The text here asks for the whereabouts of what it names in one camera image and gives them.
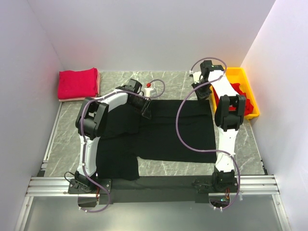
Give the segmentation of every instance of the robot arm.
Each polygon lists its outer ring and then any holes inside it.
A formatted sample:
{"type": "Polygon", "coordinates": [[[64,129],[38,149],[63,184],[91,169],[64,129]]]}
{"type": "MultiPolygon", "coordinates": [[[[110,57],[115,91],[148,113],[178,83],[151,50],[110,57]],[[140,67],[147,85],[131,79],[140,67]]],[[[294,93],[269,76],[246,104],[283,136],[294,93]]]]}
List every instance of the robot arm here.
{"type": "MultiPolygon", "coordinates": [[[[120,92],[120,91],[130,91],[133,93],[137,93],[139,89],[142,87],[142,84],[136,80],[131,79],[127,85],[124,85],[122,87],[118,87],[110,94],[112,96],[107,97],[106,99],[98,100],[96,102],[92,102],[85,114],[84,117],[84,133],[86,136],[86,150],[85,150],[85,169],[87,174],[91,177],[95,177],[96,173],[96,153],[97,153],[97,146],[100,137],[103,135],[103,132],[106,127],[107,123],[107,116],[110,111],[115,109],[116,107],[129,103],[133,107],[135,107],[136,110],[140,112],[140,114],[146,118],[151,117],[151,112],[149,110],[149,105],[151,103],[150,99],[144,99],[140,98],[135,95],[131,95],[128,93],[120,92]]],[[[77,168],[77,171],[75,172],[75,180],[83,185],[85,188],[90,188],[91,184],[86,178],[84,172],[83,172],[83,163],[82,163],[82,156],[83,156],[83,147],[84,147],[84,138],[81,135],[81,117],[82,112],[85,108],[85,105],[92,100],[92,98],[86,98],[83,101],[83,104],[81,106],[81,109],[79,111],[75,126],[78,128],[78,133],[80,137],[80,160],[79,160],[79,166],[77,168]]]]}
{"type": "MultiPolygon", "coordinates": [[[[218,107],[215,112],[215,124],[219,131],[218,149],[235,155],[235,139],[238,129],[244,120],[246,99],[233,89],[227,77],[223,74],[222,66],[213,65],[212,61],[204,61],[200,64],[200,67],[201,72],[193,74],[194,83],[192,86],[194,88],[205,82],[218,79],[223,75],[220,80],[211,83],[219,98],[218,107]],[[235,107],[234,111],[230,111],[229,107],[231,105],[235,107]]],[[[199,100],[206,99],[210,95],[211,90],[209,87],[210,85],[208,84],[196,91],[199,100]]],[[[230,179],[234,178],[233,161],[222,152],[217,152],[217,161],[214,170],[220,174],[220,178],[223,178],[224,175],[227,175],[230,179]]]]}

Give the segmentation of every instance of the black cloth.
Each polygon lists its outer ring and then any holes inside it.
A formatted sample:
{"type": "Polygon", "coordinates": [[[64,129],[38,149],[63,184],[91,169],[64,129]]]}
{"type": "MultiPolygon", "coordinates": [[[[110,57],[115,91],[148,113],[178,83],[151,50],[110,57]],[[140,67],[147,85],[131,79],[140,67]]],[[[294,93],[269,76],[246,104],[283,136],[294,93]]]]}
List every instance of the black cloth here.
{"type": "MultiPolygon", "coordinates": [[[[139,177],[137,156],[142,159],[215,163],[216,153],[197,153],[178,139],[175,118],[181,100],[152,100],[152,119],[129,104],[110,111],[100,138],[96,166],[99,178],[139,177]]],[[[187,101],[179,118],[183,140],[196,149],[215,149],[212,112],[208,101],[187,101]]]]}

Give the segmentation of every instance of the stack of folded towels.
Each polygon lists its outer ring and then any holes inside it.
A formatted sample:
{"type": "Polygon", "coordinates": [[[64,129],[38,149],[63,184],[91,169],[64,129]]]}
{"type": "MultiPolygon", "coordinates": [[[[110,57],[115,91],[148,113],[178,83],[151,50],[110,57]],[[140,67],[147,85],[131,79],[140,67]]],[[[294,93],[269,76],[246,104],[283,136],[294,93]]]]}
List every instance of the stack of folded towels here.
{"type": "Polygon", "coordinates": [[[77,101],[100,95],[101,76],[96,68],[59,72],[59,101],[77,101]]]}

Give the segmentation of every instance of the gray floor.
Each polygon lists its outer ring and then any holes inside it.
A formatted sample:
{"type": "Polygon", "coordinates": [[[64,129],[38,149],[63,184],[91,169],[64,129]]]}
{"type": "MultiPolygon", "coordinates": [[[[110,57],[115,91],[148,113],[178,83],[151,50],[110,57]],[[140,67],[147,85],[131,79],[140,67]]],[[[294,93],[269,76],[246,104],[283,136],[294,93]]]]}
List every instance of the gray floor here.
{"type": "MultiPolygon", "coordinates": [[[[192,78],[187,72],[103,72],[101,94],[111,92],[115,87],[128,82],[130,78],[146,84],[159,78],[166,83],[166,91],[160,99],[184,99],[192,90],[192,78]]],[[[157,91],[162,90],[160,83],[155,83],[157,91]]],[[[190,100],[196,100],[193,94],[190,100]]],[[[58,126],[50,148],[46,177],[62,177],[66,171],[75,171],[79,163],[80,141],[75,128],[75,120],[81,102],[62,104],[58,126]]],[[[215,129],[218,144],[218,130],[215,129]]],[[[263,175],[261,158],[252,133],[251,125],[245,120],[236,139],[235,159],[243,175],[263,175]]],[[[154,161],[138,158],[141,176],[181,176],[212,174],[214,164],[154,161]]]]}

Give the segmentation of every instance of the red cloth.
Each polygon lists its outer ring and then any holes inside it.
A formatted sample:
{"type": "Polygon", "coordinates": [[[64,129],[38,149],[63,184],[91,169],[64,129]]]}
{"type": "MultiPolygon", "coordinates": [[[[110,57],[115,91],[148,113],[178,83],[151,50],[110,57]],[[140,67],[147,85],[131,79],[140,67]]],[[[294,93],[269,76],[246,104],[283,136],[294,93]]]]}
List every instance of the red cloth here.
{"type": "MultiPolygon", "coordinates": [[[[245,105],[245,113],[244,113],[244,115],[246,116],[246,115],[248,115],[248,114],[251,114],[252,111],[253,111],[253,109],[254,109],[254,107],[253,107],[253,105],[250,103],[250,99],[247,98],[246,93],[244,93],[244,92],[241,91],[241,89],[240,89],[240,84],[239,84],[239,83],[231,83],[231,86],[233,87],[233,89],[234,89],[237,93],[239,93],[240,95],[245,96],[245,98],[246,98],[246,105],[245,105]]],[[[214,97],[215,97],[216,106],[218,106],[219,98],[218,98],[218,96],[217,96],[217,93],[216,93],[215,89],[213,89],[213,90],[214,90],[213,92],[214,92],[214,97]]],[[[230,106],[230,110],[231,110],[231,111],[235,111],[235,107],[230,106]]]]}
{"type": "Polygon", "coordinates": [[[98,94],[97,78],[96,68],[85,71],[60,71],[59,100],[95,97],[98,94]]]}

